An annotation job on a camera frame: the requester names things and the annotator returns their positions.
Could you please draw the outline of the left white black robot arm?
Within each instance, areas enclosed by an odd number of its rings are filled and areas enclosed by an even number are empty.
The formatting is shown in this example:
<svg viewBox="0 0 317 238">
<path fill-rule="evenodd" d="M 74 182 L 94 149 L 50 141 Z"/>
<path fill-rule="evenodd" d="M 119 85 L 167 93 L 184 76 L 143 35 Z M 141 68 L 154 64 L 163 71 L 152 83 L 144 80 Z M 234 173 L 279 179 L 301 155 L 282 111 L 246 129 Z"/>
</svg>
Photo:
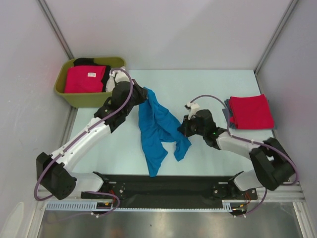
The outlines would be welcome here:
<svg viewBox="0 0 317 238">
<path fill-rule="evenodd" d="M 144 103 L 148 91 L 135 80 L 117 83 L 112 95 L 94 113 L 89 123 L 73 139 L 50 154 L 36 158 L 37 185 L 63 200 L 75 192 L 92 191 L 98 198 L 109 194 L 109 185 L 100 175 L 75 173 L 84 155 L 101 139 L 111 135 L 126 120 L 134 106 Z"/>
</svg>

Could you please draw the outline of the blue polo shirt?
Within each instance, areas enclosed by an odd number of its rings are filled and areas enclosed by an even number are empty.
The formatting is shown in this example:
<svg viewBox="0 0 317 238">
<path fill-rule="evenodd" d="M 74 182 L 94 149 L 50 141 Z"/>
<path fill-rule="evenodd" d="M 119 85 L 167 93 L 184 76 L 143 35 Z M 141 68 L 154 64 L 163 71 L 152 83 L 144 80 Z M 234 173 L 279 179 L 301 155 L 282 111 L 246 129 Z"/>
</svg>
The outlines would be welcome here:
<svg viewBox="0 0 317 238">
<path fill-rule="evenodd" d="M 154 91 L 148 88 L 147 99 L 139 105 L 138 127 L 150 177 L 157 176 L 163 160 L 168 155 L 163 143 L 174 142 L 175 159 L 184 159 L 191 142 L 178 131 L 180 126 L 180 121 L 158 102 Z"/>
</svg>

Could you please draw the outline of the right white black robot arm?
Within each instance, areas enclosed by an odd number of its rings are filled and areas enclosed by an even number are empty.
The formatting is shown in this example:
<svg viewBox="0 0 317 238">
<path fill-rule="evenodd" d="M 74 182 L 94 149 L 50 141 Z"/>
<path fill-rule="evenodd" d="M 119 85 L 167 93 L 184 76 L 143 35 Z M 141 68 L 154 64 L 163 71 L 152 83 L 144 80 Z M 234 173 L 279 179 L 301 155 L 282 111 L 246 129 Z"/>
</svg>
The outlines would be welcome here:
<svg viewBox="0 0 317 238">
<path fill-rule="evenodd" d="M 193 116 L 185 115 L 178 131 L 184 136 L 199 135 L 205 143 L 217 150 L 229 151 L 251 161 L 253 169 L 239 172 L 230 180 L 229 195 L 240 199 L 251 188 L 264 187 L 274 191 L 295 174 L 294 166 L 277 139 L 263 142 L 237 139 L 228 129 L 216 126 L 209 110 L 198 110 Z"/>
</svg>

